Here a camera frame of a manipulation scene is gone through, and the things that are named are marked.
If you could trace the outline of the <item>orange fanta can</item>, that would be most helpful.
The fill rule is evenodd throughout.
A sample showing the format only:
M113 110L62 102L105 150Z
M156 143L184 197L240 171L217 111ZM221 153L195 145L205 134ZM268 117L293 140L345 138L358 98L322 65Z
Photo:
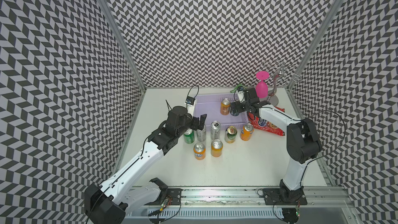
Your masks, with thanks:
M240 133L240 138L243 141L249 141L252 137L252 134L254 132L254 127L252 124L247 123L242 127L241 133Z
M206 155L206 147L203 143L198 142L193 147L194 156L197 160L203 160Z

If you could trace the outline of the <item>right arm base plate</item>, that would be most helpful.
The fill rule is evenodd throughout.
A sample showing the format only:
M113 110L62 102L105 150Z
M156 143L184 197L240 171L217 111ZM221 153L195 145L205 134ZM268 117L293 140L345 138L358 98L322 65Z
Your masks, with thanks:
M263 188L262 193L266 205L308 205L304 190L288 190L285 188Z

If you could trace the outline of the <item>white monster can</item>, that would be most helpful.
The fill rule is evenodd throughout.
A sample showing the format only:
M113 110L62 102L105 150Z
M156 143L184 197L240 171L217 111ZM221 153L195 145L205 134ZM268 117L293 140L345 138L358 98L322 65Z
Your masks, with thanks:
M218 121L213 121L210 125L210 138L211 140L220 139L221 124Z
M206 142L206 127L203 129L197 129L197 138L199 142Z

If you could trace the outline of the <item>chrome glass holder stand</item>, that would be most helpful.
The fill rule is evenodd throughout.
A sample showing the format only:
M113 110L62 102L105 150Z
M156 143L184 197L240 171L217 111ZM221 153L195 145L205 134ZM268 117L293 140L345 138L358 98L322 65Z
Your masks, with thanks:
M272 83L271 86L272 88L268 88L268 96L265 98L260 98L261 101L267 101L271 103L274 106L277 106L279 104L279 99L276 95L278 88L281 88L282 86L279 85L279 82L281 82L286 74L290 75L290 82L298 83L301 80L301 75L298 73L294 72L293 70L287 68L286 62L280 61L277 62L276 65L273 67L274 72L269 76L271 78Z

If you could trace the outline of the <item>red candy bag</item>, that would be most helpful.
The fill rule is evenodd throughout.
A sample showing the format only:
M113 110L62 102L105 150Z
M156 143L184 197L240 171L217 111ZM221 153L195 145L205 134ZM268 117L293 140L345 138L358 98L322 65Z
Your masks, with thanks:
M265 120L265 119L261 119L259 117L256 117L254 114L252 113L247 113L248 116L248 120L249 123L258 130L262 130L265 132L269 132L278 136L285 136L285 132L278 128L276 125L274 125L273 123Z

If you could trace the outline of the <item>lavender plastic basket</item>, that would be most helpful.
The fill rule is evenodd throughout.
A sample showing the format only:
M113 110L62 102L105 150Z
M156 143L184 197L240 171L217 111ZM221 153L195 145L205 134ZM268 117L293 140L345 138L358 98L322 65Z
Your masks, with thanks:
M200 117L203 114L207 115L205 120L206 131L210 131L211 123L214 121L218 121L221 124L222 130L225 130L231 125L239 130L248 123L246 113L240 113L238 116L221 114L221 102L224 99L234 102L235 99L238 100L238 97L234 96L233 93L201 94L196 97L194 116Z

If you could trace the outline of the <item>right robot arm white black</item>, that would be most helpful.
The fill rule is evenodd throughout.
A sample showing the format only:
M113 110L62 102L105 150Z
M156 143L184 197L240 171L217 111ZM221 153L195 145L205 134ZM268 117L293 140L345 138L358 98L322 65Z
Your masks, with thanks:
M253 116L270 121L285 132L286 148L290 156L284 178L275 193L264 190L267 205L281 203L293 205L303 202L303 179L308 165L316 160L322 150L315 123L308 119L298 119L274 107L267 101L260 101L256 89L251 87L237 92L238 100L231 103L236 113L247 112Z

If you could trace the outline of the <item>orange soda can back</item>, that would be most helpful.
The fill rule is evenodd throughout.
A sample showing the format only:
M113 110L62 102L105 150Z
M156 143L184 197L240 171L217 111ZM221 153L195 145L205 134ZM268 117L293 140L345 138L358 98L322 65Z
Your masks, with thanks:
M231 102L229 99L225 98L221 101L220 113L222 115L228 115L230 113Z

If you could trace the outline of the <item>green soda can silver top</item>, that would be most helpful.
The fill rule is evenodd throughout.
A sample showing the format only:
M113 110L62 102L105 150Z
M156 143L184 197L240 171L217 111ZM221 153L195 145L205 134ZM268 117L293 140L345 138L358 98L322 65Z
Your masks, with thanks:
M184 134L183 134L184 141L187 144L192 144L195 142L195 135L194 131L192 129L188 129Z

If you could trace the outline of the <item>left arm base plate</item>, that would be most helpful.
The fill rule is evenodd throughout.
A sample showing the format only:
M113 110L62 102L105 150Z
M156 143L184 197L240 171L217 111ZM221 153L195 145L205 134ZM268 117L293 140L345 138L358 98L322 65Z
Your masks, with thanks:
M181 204L181 188L168 188L167 190L162 189L158 198L150 203L147 203L148 206L153 205L161 205L168 199L170 201L169 205L180 205Z

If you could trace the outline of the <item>green can gold top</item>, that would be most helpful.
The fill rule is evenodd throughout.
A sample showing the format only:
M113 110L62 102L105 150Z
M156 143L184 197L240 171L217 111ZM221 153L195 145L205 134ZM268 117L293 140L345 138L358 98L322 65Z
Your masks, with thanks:
M229 143L232 144L235 142L237 137L237 129L235 126L231 125L229 127L226 128L226 133L224 136L224 140Z

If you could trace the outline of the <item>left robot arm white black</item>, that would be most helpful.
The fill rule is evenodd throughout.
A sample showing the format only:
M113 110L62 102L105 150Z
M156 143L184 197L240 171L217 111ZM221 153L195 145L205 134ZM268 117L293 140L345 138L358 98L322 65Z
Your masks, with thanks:
M163 158L188 130L205 127L205 114L193 116L186 107L175 106L145 140L142 149L118 172L84 192L84 213L94 224L120 224L127 214L157 200L163 189L155 178L146 186L132 187L145 172Z

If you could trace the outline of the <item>aluminium mounting rail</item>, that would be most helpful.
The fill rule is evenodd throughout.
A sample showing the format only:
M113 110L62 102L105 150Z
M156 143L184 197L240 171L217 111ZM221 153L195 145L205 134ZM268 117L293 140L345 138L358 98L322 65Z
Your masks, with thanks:
M359 224L341 187L304 188L308 205L266 205L262 188L181 187L181 204L144 205L123 224Z

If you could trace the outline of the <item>green snack packet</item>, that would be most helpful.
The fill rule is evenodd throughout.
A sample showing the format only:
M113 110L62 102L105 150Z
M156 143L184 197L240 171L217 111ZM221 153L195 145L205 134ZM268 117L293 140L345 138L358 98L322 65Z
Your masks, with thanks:
M230 92L231 93L235 93L237 92L241 92L241 91L245 91L246 89L248 89L247 86L243 85L243 84L238 84L234 89L232 89Z

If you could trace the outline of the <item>orange schweppes can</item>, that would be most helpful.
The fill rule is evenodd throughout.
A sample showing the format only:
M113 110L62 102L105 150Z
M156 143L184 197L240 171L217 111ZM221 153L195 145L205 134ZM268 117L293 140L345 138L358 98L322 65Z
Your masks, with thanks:
M220 157L222 155L223 143L219 139L214 139L211 142L211 155L213 157Z

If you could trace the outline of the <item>pink wine glass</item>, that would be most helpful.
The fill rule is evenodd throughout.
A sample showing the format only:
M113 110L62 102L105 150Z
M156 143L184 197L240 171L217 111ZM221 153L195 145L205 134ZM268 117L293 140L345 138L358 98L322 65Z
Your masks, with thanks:
M256 93L259 98L265 98L268 96L268 85L265 82L269 78L267 71L259 71L256 73L256 78L259 82L256 85Z

